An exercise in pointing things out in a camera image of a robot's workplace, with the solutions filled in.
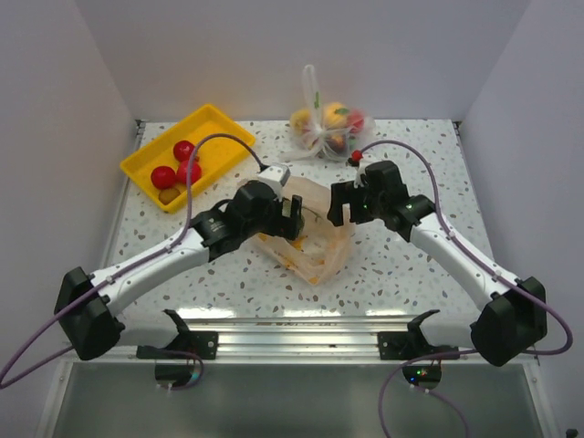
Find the orange banana print plastic bag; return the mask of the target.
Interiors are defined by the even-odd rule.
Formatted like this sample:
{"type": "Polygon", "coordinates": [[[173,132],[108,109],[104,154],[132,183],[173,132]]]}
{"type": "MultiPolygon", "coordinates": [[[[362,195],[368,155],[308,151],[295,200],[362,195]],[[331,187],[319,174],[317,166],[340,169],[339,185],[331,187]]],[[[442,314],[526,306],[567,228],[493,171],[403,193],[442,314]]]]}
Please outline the orange banana print plastic bag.
{"type": "Polygon", "coordinates": [[[354,225],[349,210],[343,209],[343,225],[336,227],[327,218],[331,191],[304,177],[292,176],[284,189],[285,197],[302,198],[304,227],[298,239],[259,234],[252,238],[255,247],[293,271],[312,286],[336,275],[349,256],[354,225]]]}

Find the red apple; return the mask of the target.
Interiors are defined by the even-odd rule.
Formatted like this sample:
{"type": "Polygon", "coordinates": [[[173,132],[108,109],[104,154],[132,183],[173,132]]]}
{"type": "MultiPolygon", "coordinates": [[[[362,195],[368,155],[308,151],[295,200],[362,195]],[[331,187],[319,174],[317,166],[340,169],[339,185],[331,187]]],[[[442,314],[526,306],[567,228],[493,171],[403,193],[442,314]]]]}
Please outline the red apple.
{"type": "Polygon", "coordinates": [[[188,160],[181,162],[176,171],[176,181],[183,185],[187,184],[187,181],[194,184],[198,182],[202,177],[202,169],[198,164],[198,161],[194,161],[192,164],[188,160]]]}

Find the small red fruit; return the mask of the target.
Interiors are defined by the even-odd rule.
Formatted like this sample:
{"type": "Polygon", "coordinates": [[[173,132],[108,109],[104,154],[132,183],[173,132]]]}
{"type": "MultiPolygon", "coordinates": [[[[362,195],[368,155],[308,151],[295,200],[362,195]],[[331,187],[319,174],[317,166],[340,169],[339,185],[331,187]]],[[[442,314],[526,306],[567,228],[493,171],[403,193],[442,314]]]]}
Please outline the small red fruit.
{"type": "Polygon", "coordinates": [[[158,190],[172,188],[176,182],[176,173],[172,167],[158,166],[151,171],[151,183],[158,190]]]}

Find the green netted melon half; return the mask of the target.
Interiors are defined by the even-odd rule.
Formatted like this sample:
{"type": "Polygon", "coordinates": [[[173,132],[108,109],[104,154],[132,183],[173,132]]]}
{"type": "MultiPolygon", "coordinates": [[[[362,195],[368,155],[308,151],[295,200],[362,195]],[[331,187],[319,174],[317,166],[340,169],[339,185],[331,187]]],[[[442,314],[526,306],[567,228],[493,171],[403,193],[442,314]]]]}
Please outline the green netted melon half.
{"type": "Polygon", "coordinates": [[[302,236],[306,236],[307,233],[318,224],[320,219],[321,216],[318,212],[303,206],[297,221],[296,239],[298,240],[302,236]]]}

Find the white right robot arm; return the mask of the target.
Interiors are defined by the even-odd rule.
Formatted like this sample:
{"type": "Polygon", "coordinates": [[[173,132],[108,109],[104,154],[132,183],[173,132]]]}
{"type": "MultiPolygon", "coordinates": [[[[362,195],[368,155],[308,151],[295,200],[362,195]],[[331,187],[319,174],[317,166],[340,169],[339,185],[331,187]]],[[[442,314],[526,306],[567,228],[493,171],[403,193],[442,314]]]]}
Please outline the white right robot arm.
{"type": "Polygon", "coordinates": [[[353,181],[331,186],[328,219],[346,222],[383,221],[385,227],[435,260],[468,294],[477,315],[447,317],[426,311],[411,320],[394,348],[403,360],[474,349],[501,367],[548,333],[543,308],[546,291],[534,277],[521,280],[459,235],[425,195],[409,194],[398,166],[391,161],[350,158],[353,181]]]}

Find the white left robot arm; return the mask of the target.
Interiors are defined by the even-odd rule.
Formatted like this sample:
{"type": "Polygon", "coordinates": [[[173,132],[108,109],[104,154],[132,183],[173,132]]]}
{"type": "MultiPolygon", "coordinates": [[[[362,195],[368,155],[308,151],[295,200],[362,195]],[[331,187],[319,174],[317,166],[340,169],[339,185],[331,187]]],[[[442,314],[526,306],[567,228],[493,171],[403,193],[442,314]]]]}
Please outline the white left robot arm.
{"type": "Polygon", "coordinates": [[[258,180],[231,200],[198,213],[185,228],[147,251],[92,274],[81,267],[62,280],[54,314],[81,360],[94,360],[124,343],[119,318],[162,283],[236,251],[257,234],[296,239],[303,227],[301,196],[285,197],[258,180]]]}

